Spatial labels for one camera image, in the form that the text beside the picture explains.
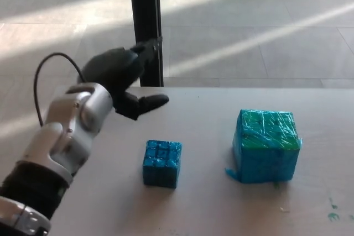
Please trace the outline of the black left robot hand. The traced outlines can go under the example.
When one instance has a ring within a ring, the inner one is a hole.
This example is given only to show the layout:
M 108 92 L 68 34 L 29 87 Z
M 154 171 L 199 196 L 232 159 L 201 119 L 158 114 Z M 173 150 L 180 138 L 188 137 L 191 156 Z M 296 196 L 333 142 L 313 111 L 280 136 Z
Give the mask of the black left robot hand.
M 91 58 L 81 69 L 83 78 L 77 83 L 94 82 L 102 85 L 112 96 L 116 113 L 132 120 L 169 102 L 164 94 L 138 98 L 126 90 L 148 68 L 162 44 L 162 37 L 136 43 L 135 46 L 114 48 Z

